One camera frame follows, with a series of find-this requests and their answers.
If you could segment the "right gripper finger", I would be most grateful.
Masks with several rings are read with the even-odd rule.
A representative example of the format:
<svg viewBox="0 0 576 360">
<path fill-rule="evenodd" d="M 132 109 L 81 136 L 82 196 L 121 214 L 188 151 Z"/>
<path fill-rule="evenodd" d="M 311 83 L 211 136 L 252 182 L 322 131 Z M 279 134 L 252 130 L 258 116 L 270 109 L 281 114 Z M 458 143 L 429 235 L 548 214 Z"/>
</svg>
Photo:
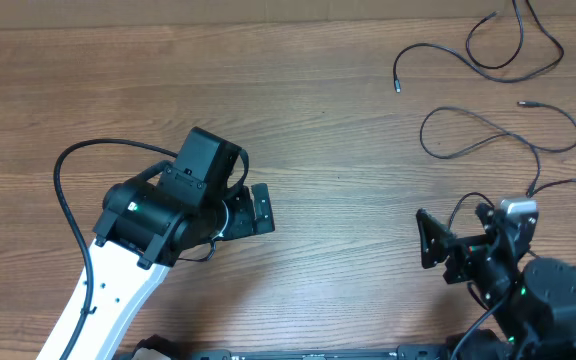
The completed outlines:
<svg viewBox="0 0 576 360">
<path fill-rule="evenodd" d="M 493 225 L 494 207 L 488 203 L 480 202 L 475 214 L 479 218 L 485 232 L 489 232 Z"/>
<path fill-rule="evenodd" d="M 456 234 L 424 208 L 419 209 L 415 217 L 420 235 L 422 267 L 433 268 L 447 259 Z"/>
</svg>

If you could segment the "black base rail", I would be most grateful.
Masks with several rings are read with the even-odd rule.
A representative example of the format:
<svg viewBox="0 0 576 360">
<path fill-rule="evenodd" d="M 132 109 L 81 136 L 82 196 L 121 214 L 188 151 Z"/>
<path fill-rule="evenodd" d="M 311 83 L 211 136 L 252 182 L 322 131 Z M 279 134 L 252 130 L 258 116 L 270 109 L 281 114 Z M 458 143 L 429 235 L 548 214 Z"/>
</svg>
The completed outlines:
<svg viewBox="0 0 576 360">
<path fill-rule="evenodd" d="M 168 341 L 159 336 L 142 340 L 134 350 L 119 352 L 111 359 L 174 360 L 419 360 L 451 359 L 460 337 L 451 336 L 444 343 L 401 344 L 382 349 L 294 350 L 241 352 L 227 349 L 192 350 L 189 345 Z M 512 345 L 499 340 L 491 331 L 473 335 L 458 350 L 454 359 L 513 359 Z"/>
</svg>

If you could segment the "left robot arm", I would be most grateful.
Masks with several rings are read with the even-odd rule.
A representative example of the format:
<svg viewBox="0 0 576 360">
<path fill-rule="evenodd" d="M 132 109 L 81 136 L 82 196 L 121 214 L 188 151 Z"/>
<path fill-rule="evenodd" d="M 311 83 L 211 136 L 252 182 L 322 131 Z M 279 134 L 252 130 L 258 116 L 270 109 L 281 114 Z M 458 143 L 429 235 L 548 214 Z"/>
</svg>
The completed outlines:
<svg viewBox="0 0 576 360">
<path fill-rule="evenodd" d="M 66 148 L 53 169 L 56 197 L 84 267 L 40 350 L 42 359 L 112 358 L 183 251 L 275 229 L 267 185 L 228 182 L 237 162 L 250 166 L 245 149 L 195 127 L 178 152 L 162 149 L 164 160 L 107 191 L 94 238 L 86 241 L 61 183 L 66 158 L 86 145 Z"/>
</svg>

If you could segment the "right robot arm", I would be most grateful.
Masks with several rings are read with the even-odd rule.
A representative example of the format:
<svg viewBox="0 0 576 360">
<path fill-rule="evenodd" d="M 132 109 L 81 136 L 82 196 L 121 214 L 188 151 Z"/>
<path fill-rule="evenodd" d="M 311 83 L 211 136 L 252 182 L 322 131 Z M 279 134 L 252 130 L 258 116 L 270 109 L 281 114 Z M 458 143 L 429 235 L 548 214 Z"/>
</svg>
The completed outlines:
<svg viewBox="0 0 576 360">
<path fill-rule="evenodd" d="M 447 340 L 451 359 L 576 359 L 576 267 L 549 257 L 525 266 L 539 219 L 533 199 L 481 203 L 481 235 L 458 237 L 424 209 L 416 213 L 423 268 L 444 264 L 448 284 L 477 290 L 484 313 Z"/>
</svg>

